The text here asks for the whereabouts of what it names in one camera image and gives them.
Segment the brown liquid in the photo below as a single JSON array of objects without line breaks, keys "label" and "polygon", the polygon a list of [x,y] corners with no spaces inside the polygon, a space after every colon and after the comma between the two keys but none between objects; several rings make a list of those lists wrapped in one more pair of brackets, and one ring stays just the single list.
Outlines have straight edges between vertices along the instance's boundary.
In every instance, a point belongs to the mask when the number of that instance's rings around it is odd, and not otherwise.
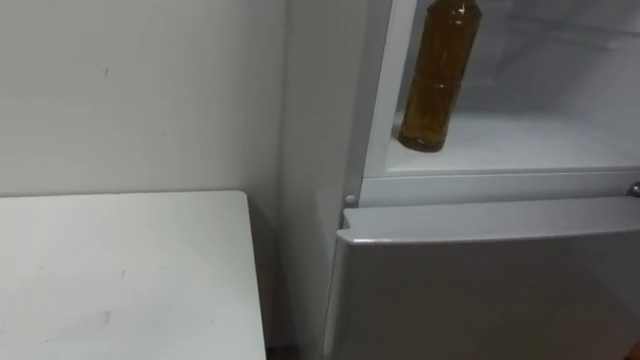
[{"label": "brown liquid", "polygon": [[428,10],[399,141],[442,150],[482,12],[475,0],[437,0]]}]

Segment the white wall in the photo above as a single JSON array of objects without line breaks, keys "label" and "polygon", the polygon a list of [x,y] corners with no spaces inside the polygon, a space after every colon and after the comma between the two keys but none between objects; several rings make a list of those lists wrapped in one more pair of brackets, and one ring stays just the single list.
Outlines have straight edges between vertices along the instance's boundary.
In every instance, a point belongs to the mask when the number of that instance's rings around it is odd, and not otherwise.
[{"label": "white wall", "polygon": [[1,0],[0,195],[245,190],[269,302],[284,2]]}]

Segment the white refrigerator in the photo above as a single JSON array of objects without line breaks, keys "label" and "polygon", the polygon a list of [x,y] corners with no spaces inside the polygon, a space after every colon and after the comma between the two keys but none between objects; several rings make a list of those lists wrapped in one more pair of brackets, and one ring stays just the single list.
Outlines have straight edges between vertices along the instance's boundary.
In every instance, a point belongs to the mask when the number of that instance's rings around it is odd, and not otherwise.
[{"label": "white refrigerator", "polygon": [[288,4],[281,254],[304,359],[623,359],[640,2],[478,0],[443,151],[396,139],[431,0]]}]

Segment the refrigerator door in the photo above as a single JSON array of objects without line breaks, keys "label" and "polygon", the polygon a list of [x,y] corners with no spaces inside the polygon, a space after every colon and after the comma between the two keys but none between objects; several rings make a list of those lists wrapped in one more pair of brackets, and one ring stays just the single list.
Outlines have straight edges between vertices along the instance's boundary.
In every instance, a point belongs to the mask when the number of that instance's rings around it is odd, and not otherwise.
[{"label": "refrigerator door", "polygon": [[345,211],[329,359],[622,360],[640,337],[640,199]]}]

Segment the white table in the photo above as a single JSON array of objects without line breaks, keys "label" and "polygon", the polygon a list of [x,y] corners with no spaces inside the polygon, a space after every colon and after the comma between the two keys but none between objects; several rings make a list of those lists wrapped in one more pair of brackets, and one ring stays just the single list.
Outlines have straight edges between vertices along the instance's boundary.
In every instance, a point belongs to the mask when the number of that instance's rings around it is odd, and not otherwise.
[{"label": "white table", "polygon": [[263,360],[240,192],[0,199],[0,359]]}]

